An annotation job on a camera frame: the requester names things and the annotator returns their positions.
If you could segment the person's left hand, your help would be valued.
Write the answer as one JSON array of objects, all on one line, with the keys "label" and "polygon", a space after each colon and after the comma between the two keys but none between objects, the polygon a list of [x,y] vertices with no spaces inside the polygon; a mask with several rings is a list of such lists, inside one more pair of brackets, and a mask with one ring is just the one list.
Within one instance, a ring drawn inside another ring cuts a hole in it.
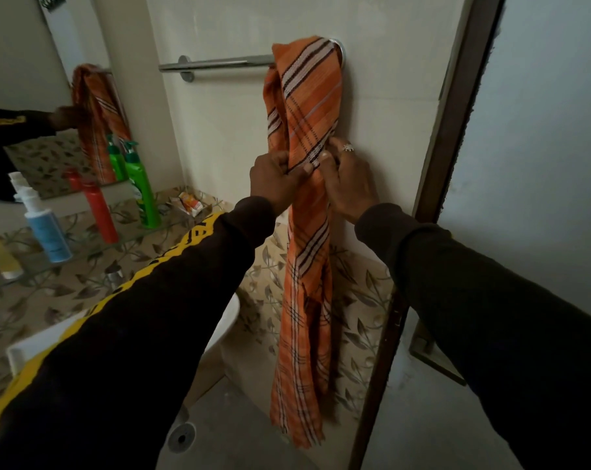
[{"label": "person's left hand", "polygon": [[302,185],[291,185],[288,173],[289,152],[271,151],[257,157],[250,170],[250,195],[265,198],[272,207],[274,217],[282,215],[293,204]]}]

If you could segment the person's right forearm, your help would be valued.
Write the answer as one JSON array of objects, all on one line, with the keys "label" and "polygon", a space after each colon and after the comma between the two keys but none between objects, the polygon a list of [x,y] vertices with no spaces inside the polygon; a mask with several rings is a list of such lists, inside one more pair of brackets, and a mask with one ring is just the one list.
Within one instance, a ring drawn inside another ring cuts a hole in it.
[{"label": "person's right forearm", "polygon": [[397,205],[351,221],[522,467],[591,470],[591,316]]}]

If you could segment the brown door frame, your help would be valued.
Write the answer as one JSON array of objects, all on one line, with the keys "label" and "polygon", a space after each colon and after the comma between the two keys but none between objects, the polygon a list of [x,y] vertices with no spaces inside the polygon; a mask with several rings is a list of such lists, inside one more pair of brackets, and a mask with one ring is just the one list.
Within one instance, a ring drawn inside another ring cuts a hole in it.
[{"label": "brown door frame", "polygon": [[[439,219],[504,3],[505,0],[468,0],[463,8],[412,210],[420,222],[435,223]],[[362,468],[408,315],[408,303],[394,288],[348,470]]]}]

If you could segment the orange plaid towel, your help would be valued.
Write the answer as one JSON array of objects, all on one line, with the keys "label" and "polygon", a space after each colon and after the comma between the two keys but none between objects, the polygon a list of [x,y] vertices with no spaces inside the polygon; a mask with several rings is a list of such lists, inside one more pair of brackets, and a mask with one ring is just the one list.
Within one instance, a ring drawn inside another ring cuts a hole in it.
[{"label": "orange plaid towel", "polygon": [[[318,36],[272,46],[274,64],[263,87],[268,147],[287,151],[288,167],[319,166],[334,135],[342,97],[337,47]],[[282,314],[270,419],[293,445],[324,440],[321,397],[332,361],[332,212],[324,181],[314,171],[288,209]]]}]

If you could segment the red bottle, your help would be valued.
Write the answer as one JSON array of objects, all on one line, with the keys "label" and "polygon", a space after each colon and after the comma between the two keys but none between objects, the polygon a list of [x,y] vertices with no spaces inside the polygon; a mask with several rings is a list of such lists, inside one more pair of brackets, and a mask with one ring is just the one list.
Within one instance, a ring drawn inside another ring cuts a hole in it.
[{"label": "red bottle", "polygon": [[74,167],[67,168],[63,177],[68,181],[72,190],[81,191],[84,194],[103,241],[107,244],[118,243],[119,234],[114,225],[110,208],[97,182],[81,176]]}]

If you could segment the white blue pump bottle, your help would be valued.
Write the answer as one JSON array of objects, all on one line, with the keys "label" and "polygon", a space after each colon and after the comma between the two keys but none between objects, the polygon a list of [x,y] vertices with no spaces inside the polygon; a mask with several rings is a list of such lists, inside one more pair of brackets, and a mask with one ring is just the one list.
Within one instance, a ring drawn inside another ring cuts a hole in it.
[{"label": "white blue pump bottle", "polygon": [[20,172],[8,174],[15,189],[15,198],[25,206],[25,219],[51,263],[68,261],[73,257],[64,232],[51,208],[46,207],[39,193]]}]

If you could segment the wall mirror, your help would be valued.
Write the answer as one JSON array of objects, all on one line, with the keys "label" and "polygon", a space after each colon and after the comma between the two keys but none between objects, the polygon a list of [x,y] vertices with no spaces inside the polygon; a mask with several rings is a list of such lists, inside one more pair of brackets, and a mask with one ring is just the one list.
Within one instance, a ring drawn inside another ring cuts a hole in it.
[{"label": "wall mirror", "polygon": [[94,0],[0,0],[0,202],[125,181],[130,137]]}]

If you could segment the white door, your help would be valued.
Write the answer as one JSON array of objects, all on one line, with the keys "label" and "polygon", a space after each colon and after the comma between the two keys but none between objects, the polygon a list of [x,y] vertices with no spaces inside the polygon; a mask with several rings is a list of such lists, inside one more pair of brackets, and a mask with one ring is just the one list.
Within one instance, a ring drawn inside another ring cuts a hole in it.
[{"label": "white door", "polygon": [[[591,315],[591,0],[505,0],[443,209]],[[402,346],[362,470],[519,470],[478,399]]]}]

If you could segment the glass shelf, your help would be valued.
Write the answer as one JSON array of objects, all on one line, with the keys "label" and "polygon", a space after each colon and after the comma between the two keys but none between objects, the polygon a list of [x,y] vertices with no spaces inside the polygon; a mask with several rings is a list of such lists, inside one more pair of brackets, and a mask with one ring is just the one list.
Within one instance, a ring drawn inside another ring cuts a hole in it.
[{"label": "glass shelf", "polygon": [[110,206],[114,226],[119,236],[119,241],[114,244],[107,244],[103,240],[90,212],[75,213],[61,218],[60,224],[72,253],[69,259],[61,262],[49,260],[28,227],[0,234],[0,242],[23,269],[23,274],[15,279],[5,279],[0,273],[0,290],[14,283],[25,284],[28,279],[47,271],[59,274],[64,264],[81,259],[95,260],[108,249],[125,251],[130,245],[140,245],[144,237],[151,234],[169,237],[176,227],[192,228],[197,222],[204,220],[213,209],[212,205],[204,203],[197,216],[193,217],[182,212],[170,199],[166,198],[165,202],[158,205],[161,225],[157,228],[145,228],[140,223],[138,213],[132,211],[131,206],[130,200]]}]

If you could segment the person's left forearm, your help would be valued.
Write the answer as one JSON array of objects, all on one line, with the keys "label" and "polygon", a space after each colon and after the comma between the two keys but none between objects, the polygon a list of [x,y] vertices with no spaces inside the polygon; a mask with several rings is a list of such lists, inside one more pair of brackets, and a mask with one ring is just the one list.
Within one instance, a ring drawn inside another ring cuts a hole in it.
[{"label": "person's left forearm", "polygon": [[213,213],[29,361],[0,397],[0,470],[155,470],[255,249],[267,199]]}]

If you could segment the chrome towel bar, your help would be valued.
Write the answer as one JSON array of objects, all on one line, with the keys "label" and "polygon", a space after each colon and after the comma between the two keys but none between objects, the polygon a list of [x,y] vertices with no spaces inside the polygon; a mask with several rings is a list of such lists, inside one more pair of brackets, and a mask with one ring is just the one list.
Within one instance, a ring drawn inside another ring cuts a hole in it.
[{"label": "chrome towel bar", "polygon": [[282,82],[290,84],[293,78],[307,76],[312,68],[331,55],[335,55],[336,63],[342,68],[346,60],[343,45],[335,39],[311,36],[287,44],[274,44],[272,53],[265,55],[204,61],[191,61],[189,57],[182,55],[178,62],[161,64],[158,70],[161,73],[178,73],[190,83],[193,82],[196,71],[269,67],[279,72]]}]

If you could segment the yellow tube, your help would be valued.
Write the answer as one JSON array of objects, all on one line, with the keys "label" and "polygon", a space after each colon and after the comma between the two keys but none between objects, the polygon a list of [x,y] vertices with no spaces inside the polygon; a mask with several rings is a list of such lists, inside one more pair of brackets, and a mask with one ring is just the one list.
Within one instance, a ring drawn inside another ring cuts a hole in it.
[{"label": "yellow tube", "polygon": [[0,240],[0,274],[6,280],[14,280],[24,274],[24,269],[16,257]]}]

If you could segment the person's right hand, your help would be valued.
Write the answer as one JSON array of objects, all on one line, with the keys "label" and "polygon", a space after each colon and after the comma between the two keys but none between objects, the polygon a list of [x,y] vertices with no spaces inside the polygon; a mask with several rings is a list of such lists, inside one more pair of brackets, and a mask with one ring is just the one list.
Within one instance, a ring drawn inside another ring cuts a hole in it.
[{"label": "person's right hand", "polygon": [[341,177],[323,177],[335,212],[355,225],[370,208],[380,203],[370,165],[356,153],[354,170]]}]

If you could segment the round floor drain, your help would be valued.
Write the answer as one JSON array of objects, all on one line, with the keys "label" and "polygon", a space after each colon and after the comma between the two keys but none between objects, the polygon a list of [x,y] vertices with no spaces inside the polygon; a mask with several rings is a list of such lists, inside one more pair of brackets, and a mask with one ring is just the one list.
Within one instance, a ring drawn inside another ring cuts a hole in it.
[{"label": "round floor drain", "polygon": [[167,448],[174,454],[182,454],[189,450],[196,439],[196,427],[190,422],[184,422],[170,432]]}]

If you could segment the small orange white box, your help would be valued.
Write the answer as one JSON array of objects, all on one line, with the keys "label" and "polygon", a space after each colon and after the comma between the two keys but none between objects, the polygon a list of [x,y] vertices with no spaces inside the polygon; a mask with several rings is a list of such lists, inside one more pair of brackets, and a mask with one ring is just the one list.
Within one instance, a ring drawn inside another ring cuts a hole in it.
[{"label": "small orange white box", "polygon": [[205,204],[188,192],[180,192],[177,199],[181,211],[191,217],[197,217],[205,209]]}]

